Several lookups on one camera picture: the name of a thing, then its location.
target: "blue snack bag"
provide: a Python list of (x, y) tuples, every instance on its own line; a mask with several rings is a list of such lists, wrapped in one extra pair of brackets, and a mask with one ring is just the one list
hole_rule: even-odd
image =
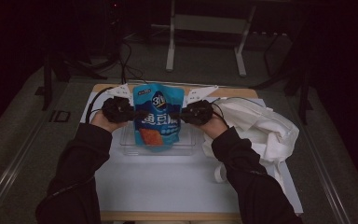
[[(185, 91), (158, 83), (133, 88), (135, 111), (147, 111), (145, 119), (133, 121), (136, 145), (167, 146), (179, 141), (181, 120), (172, 119), (170, 113), (180, 113)], [(161, 151), (165, 147), (154, 147)]]

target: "black sleeve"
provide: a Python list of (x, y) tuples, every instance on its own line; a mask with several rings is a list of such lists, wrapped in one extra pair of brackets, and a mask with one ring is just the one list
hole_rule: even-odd
[(230, 128), (212, 143), (215, 157), (227, 168), (227, 180), (238, 193), (241, 219), (246, 224), (302, 223), (281, 186), (267, 175), (249, 139)]
[(109, 159), (112, 134), (80, 124), (62, 152), (47, 197), (37, 206), (39, 224), (101, 223), (95, 172)]

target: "dark background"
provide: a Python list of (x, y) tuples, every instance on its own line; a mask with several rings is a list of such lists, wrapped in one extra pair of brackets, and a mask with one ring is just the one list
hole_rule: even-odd
[[(169, 23), (170, 15), (167, 9), (170, 7), (169, 1), (126, 2), (126, 22), (133, 29), (142, 31), (145, 36), (148, 32), (145, 22)], [(59, 1), (50, 1), (50, 3), (59, 4)], [(318, 91), (358, 169), (358, 1), (332, 3), (333, 6), (330, 8), (313, 12), (307, 29), (302, 33), (302, 48), (304, 52), (313, 50), (312, 58), (308, 58), (315, 64), (312, 69), (311, 86)], [(101, 17), (101, 8), (96, 5), (92, 12), (83, 12), (88, 17), (81, 17), (81, 20), (76, 18), (71, 7), (66, 5), (61, 9), (62, 15), (66, 16), (64, 21), (67, 22), (63, 23), (66, 24), (64, 28), (72, 29), (72, 34), (81, 33), (81, 29), (90, 24), (91, 27), (98, 29), (98, 26), (92, 24), (106, 22), (105, 18)], [(48, 13), (47, 9), (48, 6), (42, 1), (0, 2), (0, 116), (25, 80), (42, 65), (44, 55), (42, 47), (46, 46), (46, 36), (41, 35), (43, 25), (40, 22), (43, 19), (53, 21), (61, 19), (41, 18), (41, 15)], [(266, 25), (265, 21), (268, 21), (269, 11), (274, 9), (266, 7), (264, 12), (261, 10), (255, 17), (253, 29), (262, 31), (272, 27), (273, 30), (274, 24)], [(232, 10), (231, 12), (221, 10), (221, 12), (237, 13), (235, 9)], [(84, 54), (84, 49), (88, 49), (88, 53), (105, 53), (103, 46), (95, 45), (101, 43), (98, 39), (100, 35), (83, 37), (83, 39), (77, 38), (77, 41), (73, 42), (73, 48), (67, 50), (79, 59), (85, 60), (87, 60), (87, 53)]]

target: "clear plastic container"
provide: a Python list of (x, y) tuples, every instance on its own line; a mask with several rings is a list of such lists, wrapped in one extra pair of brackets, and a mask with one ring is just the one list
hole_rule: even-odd
[(133, 123), (129, 122), (121, 132), (121, 151), (129, 156), (190, 156), (196, 145), (194, 129), (191, 124), (182, 122), (179, 142), (173, 145), (141, 146), (135, 144)]

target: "black jacket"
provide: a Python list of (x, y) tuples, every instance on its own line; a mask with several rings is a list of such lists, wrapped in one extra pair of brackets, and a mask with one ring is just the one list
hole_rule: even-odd
[[(62, 153), (48, 196), (36, 208), (40, 224), (101, 223), (93, 178), (109, 159), (111, 133), (80, 124), (76, 137)], [(253, 223), (302, 223), (276, 180), (259, 164), (251, 142), (229, 129), (212, 143), (215, 157), (227, 168), (227, 179), (237, 191), (241, 219)]]

